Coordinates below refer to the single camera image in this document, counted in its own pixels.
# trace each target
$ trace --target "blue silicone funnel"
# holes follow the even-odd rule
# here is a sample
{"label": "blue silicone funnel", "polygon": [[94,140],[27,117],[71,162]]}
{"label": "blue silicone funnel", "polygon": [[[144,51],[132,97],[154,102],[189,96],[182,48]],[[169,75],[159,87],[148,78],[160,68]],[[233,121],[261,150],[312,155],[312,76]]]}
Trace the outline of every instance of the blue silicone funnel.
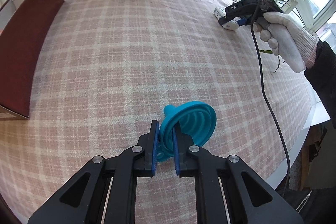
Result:
{"label": "blue silicone funnel", "polygon": [[163,109],[165,119],[159,131],[157,161],[165,161],[174,156],[172,129],[179,121],[181,131],[192,136],[194,144],[203,146],[216,127],[216,112],[206,103],[193,101],[178,107],[166,105]]}

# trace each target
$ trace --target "gloved hand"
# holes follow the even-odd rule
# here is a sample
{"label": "gloved hand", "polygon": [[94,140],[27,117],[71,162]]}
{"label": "gloved hand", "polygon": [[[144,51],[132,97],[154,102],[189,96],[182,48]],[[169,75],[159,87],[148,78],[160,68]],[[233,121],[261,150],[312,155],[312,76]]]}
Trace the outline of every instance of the gloved hand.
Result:
{"label": "gloved hand", "polygon": [[[312,36],[304,28],[298,25],[290,15],[280,12],[267,12],[264,14],[264,18],[269,23],[273,23],[269,27],[271,32],[281,32],[281,29],[285,26],[293,38],[305,66],[307,68],[313,67],[316,57],[316,45],[319,39]],[[276,40],[268,30],[263,29],[258,23],[253,25],[253,29],[255,32],[260,32],[260,39],[264,42],[268,42],[274,55],[279,55],[279,47],[281,48],[282,45],[285,45],[287,40],[285,34],[283,36],[277,35],[278,40]]]}

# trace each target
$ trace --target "zipper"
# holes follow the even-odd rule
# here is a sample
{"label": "zipper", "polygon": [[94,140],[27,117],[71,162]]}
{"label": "zipper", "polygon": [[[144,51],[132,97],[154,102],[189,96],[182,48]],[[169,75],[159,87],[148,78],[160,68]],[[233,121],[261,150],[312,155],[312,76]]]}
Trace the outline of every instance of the zipper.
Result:
{"label": "zipper", "polygon": [[295,211],[297,211],[298,213],[301,212],[302,208],[306,205],[308,198],[310,197],[312,190],[310,190],[309,194],[301,201],[301,203],[299,204],[299,206],[295,209]]}

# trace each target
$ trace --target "black bag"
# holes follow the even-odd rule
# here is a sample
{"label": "black bag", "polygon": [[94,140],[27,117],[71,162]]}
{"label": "black bag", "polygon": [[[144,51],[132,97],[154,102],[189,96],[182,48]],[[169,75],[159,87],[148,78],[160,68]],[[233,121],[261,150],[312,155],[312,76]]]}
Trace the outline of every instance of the black bag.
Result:
{"label": "black bag", "polygon": [[305,191],[287,188],[284,199],[302,216],[304,224],[336,223],[336,187]]}

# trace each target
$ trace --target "black sleeve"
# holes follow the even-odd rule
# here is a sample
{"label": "black sleeve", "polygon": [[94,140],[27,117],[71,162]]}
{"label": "black sleeve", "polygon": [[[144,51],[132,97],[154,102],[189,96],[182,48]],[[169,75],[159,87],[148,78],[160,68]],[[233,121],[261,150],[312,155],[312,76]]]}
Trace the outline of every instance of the black sleeve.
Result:
{"label": "black sleeve", "polygon": [[315,64],[305,70],[304,75],[316,90],[336,128],[336,55],[327,42],[318,42]]}

